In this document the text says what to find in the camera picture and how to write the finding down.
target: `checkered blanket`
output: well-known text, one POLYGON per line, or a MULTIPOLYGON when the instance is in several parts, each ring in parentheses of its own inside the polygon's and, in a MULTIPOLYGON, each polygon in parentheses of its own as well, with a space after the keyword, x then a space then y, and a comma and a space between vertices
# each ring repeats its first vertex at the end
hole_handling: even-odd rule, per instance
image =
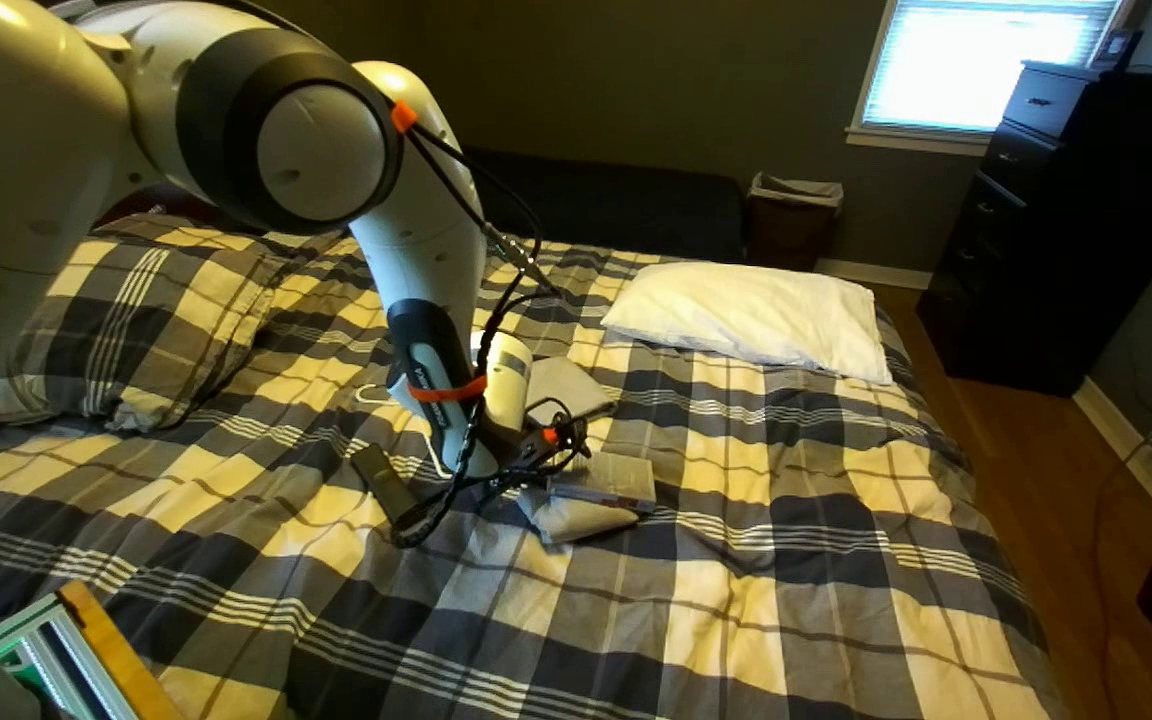
POLYGON ((0 419, 180 425, 250 363, 277 260, 180 216, 121 216, 51 281, 0 367, 0 419))
POLYGON ((393 548, 350 460, 432 464, 415 417, 356 400, 393 357, 367 267, 354 241, 270 255, 250 363, 180 425, 0 428, 0 618, 86 579, 190 718, 1061 718, 895 335, 906 389, 611 342, 652 255, 548 243, 580 310, 510 331, 615 394, 593 448, 647 458, 661 512, 543 548, 465 497, 393 548))

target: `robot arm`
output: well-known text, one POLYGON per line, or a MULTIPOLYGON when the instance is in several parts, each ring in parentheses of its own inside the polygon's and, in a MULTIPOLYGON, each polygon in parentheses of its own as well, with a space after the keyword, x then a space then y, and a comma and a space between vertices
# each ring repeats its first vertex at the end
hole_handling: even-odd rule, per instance
POLYGON ((453 157, 410 151, 414 124, 457 147, 414 72, 343 64, 236 7, 114 5, 71 30, 0 0, 0 351, 103 208, 171 182, 256 229, 350 223, 400 374, 424 396, 437 464, 496 474, 465 400, 481 199, 453 157))

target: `window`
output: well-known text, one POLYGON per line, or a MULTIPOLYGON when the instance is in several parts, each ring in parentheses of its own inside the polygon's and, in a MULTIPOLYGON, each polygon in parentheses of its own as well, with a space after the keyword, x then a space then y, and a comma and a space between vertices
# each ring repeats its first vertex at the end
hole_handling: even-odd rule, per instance
POLYGON ((887 0, 853 139, 978 139, 1022 61, 1088 64, 1116 0, 887 0))

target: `black dresser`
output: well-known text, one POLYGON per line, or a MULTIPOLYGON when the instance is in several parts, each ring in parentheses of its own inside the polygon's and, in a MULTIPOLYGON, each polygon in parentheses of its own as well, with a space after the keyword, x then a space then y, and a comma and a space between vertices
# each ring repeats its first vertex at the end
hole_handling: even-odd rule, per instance
POLYGON ((1152 77, 1030 64, 921 321, 951 377, 1073 394, 1152 275, 1152 77))

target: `light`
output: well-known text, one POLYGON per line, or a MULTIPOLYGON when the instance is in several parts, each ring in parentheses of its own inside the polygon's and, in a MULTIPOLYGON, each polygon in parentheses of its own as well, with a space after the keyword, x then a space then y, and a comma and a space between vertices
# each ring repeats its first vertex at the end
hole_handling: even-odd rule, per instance
POLYGON ((1024 61, 1084 64, 1113 0, 895 0, 860 124, 994 133, 1024 61))
POLYGON ((0 20, 6 23, 18 23, 18 30, 29 30, 23 13, 18 7, 18 0, 0 0, 0 20))

